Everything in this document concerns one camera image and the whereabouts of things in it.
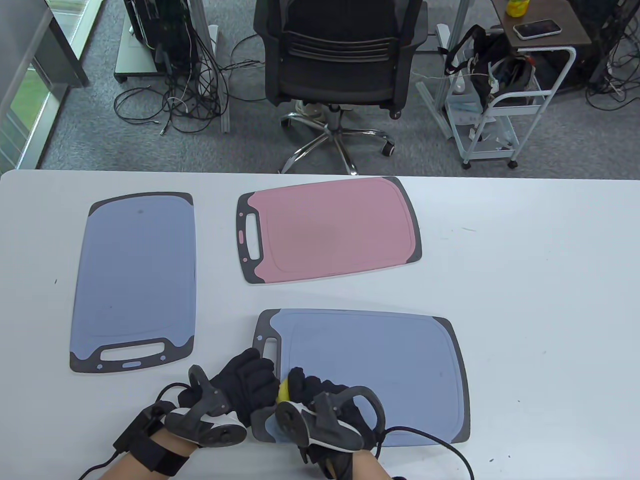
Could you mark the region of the person's right hand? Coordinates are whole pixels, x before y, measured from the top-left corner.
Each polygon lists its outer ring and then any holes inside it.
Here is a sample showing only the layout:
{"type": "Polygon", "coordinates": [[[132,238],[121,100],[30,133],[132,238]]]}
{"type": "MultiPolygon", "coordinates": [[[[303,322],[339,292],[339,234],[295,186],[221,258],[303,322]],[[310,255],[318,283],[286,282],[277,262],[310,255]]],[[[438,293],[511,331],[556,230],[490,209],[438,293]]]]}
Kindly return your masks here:
{"type": "MultiPolygon", "coordinates": [[[[288,374],[286,388],[288,400],[309,408],[313,398],[318,394],[338,394],[346,390],[347,386],[334,384],[330,380],[322,381],[314,375],[306,375],[304,370],[297,366],[288,374]]],[[[343,405],[343,414],[338,419],[358,430],[363,438],[363,449],[346,453],[326,446],[311,445],[300,448],[302,461],[317,466],[323,476],[330,480],[391,480],[393,477],[371,452],[375,446],[375,435],[354,400],[348,400],[343,405]]]]}

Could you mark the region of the person's left hand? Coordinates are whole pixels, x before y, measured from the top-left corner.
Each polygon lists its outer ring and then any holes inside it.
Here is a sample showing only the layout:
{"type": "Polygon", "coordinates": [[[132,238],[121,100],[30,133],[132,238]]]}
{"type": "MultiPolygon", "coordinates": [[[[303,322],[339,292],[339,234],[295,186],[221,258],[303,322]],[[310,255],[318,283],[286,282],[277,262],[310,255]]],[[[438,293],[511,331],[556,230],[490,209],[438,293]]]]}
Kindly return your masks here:
{"type": "Polygon", "coordinates": [[[274,362],[249,348],[211,378],[201,366],[193,365],[189,386],[178,394],[176,411],[185,415],[204,399],[205,406],[200,408],[203,421],[248,428],[255,411],[275,404],[279,388],[274,362]]]}

